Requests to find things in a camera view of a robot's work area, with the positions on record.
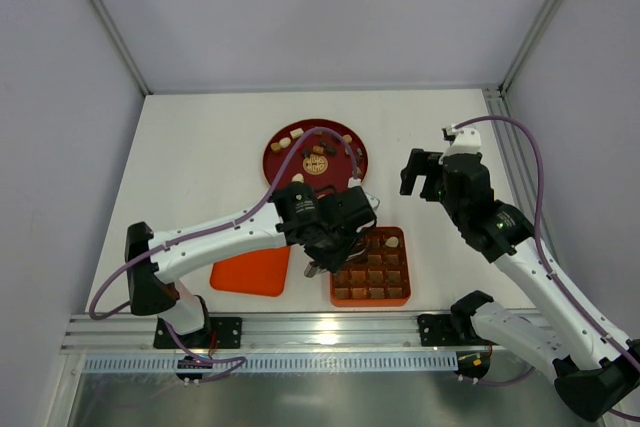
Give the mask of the metal tweezers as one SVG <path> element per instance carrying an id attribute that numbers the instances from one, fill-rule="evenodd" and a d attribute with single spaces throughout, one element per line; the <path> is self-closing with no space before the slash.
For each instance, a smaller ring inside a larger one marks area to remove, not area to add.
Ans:
<path id="1" fill-rule="evenodd" d="M 328 260 L 311 259 L 304 270 L 306 278 L 313 278 L 317 275 L 339 272 L 348 262 L 355 261 L 363 257 L 369 250 L 369 242 L 360 240 L 354 244 L 349 252 L 330 254 Z"/>

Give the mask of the orange box lid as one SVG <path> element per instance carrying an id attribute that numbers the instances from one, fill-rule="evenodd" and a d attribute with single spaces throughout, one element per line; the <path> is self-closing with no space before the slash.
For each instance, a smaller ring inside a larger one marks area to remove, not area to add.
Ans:
<path id="1" fill-rule="evenodd" d="M 209 284 L 219 291 L 278 297 L 285 288 L 291 248 L 245 253 L 216 262 Z"/>

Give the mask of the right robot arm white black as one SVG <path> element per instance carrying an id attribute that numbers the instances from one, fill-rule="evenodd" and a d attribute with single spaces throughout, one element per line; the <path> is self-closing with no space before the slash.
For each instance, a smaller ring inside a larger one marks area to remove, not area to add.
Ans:
<path id="1" fill-rule="evenodd" d="M 639 342 L 610 322 L 553 260 L 516 207 L 497 200 L 478 153 L 414 149 L 401 194 L 425 182 L 422 199 L 441 204 L 466 243 L 526 294 L 550 325 L 543 330 L 476 290 L 451 306 L 464 342 L 505 347 L 545 375 L 577 416 L 595 422 L 639 385 Z"/>

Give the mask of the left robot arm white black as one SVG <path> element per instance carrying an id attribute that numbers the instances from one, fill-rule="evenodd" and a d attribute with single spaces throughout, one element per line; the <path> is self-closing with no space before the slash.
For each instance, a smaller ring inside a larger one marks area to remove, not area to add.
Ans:
<path id="1" fill-rule="evenodd" d="M 183 286 L 184 276 L 218 261 L 292 245 L 302 247 L 310 270 L 336 273 L 376 226 L 379 205 L 357 179 L 343 191 L 292 182 L 237 217 L 182 232 L 133 224 L 126 239 L 130 311 L 156 316 L 181 336 L 200 332 L 208 311 L 204 300 Z"/>

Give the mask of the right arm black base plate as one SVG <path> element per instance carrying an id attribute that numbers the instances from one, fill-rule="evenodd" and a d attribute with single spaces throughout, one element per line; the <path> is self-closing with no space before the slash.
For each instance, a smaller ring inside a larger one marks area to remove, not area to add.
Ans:
<path id="1" fill-rule="evenodd" d="M 417 317 L 420 343 L 423 347 L 489 346 L 471 326 L 468 317 L 451 313 L 426 314 Z"/>

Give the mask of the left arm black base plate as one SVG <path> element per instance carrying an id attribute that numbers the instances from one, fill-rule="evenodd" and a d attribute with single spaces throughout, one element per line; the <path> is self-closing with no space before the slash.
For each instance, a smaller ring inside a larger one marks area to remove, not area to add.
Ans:
<path id="1" fill-rule="evenodd" d="M 239 349 L 241 347 L 243 319 L 241 317 L 213 316 L 204 330 L 178 336 L 188 349 Z M 158 350 L 178 349 L 166 323 L 158 319 L 154 332 L 153 348 Z"/>

